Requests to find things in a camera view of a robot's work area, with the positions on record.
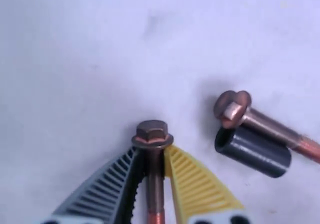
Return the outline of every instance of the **bolt head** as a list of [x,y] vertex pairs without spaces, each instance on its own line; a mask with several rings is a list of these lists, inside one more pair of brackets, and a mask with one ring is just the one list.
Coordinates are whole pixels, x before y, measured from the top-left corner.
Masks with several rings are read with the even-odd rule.
[[165,139],[168,135],[168,125],[160,120],[141,122],[136,128],[136,136],[150,142],[154,139]]
[[234,92],[226,91],[220,95],[214,104],[213,113],[217,119],[221,120],[221,124],[226,129],[236,128],[242,123],[246,110],[250,108],[252,103],[251,96],[246,91]]
[[166,122],[147,120],[138,124],[132,142],[139,148],[160,148],[172,144],[173,136],[168,133]]

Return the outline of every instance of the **yellow plier jaw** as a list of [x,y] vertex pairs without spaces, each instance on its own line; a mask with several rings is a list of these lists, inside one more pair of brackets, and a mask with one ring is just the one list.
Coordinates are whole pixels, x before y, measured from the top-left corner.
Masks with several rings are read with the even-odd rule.
[[243,205],[228,188],[188,153],[174,145],[167,147],[164,166],[165,176],[171,181],[177,224],[200,224],[201,220],[232,224],[232,218],[249,221]]

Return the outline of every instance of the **bolt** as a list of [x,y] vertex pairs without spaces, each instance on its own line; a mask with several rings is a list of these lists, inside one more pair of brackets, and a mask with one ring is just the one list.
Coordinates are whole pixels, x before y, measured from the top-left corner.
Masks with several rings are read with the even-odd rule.
[[135,147],[146,150],[148,224],[165,224],[164,148],[173,141],[173,136],[168,133],[168,125],[160,120],[141,122],[132,138]]
[[226,129],[234,129],[240,125],[250,127],[320,163],[318,143],[251,108],[251,101],[251,96],[246,91],[226,91],[215,102],[214,116],[221,120]]

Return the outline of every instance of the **white surface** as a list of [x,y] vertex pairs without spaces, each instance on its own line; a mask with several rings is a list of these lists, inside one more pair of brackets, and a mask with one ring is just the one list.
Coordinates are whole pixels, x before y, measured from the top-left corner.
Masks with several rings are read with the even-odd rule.
[[[0,14],[0,223],[49,215],[149,118],[255,224],[319,222],[320,166],[293,154],[275,180],[217,154],[212,105],[245,89],[320,140],[320,0],[0,0]],[[134,224],[143,203],[140,188]]]

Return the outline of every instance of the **cylindrical spacer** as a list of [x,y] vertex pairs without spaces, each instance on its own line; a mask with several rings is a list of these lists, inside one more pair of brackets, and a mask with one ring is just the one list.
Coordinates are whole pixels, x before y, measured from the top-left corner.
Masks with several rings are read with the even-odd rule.
[[283,143],[243,126],[221,127],[214,147],[218,153],[272,178],[285,174],[291,163],[291,153]]

